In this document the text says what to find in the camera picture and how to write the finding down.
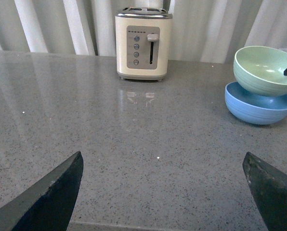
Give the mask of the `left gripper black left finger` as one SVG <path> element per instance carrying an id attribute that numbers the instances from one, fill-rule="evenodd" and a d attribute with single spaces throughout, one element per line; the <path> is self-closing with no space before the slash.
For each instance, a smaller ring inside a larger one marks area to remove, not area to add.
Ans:
<path id="1" fill-rule="evenodd" d="M 83 157 L 76 152 L 0 208 L 0 231 L 65 231 L 82 174 Z"/>

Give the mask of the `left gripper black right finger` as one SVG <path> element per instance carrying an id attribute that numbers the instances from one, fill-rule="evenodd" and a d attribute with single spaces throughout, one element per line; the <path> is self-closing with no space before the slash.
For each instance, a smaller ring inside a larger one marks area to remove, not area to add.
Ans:
<path id="1" fill-rule="evenodd" d="M 287 231 L 287 174 L 247 152 L 243 171 L 259 213 L 270 231 Z"/>

